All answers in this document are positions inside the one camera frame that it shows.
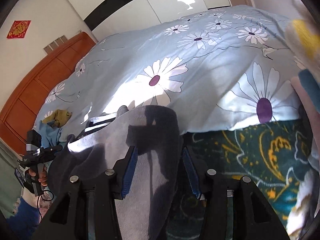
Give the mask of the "person's left hand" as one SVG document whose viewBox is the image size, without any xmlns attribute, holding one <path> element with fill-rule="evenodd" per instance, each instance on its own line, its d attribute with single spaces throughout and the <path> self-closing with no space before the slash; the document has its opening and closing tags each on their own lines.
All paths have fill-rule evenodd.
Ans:
<svg viewBox="0 0 320 240">
<path fill-rule="evenodd" d="M 36 172 L 33 171 L 32 169 L 28 170 L 28 173 L 32 177 L 36 177 Z M 38 181 L 41 183 L 42 186 L 48 186 L 48 173 L 47 173 L 47 168 L 44 166 L 41 172 L 38 172 Z"/>
</svg>

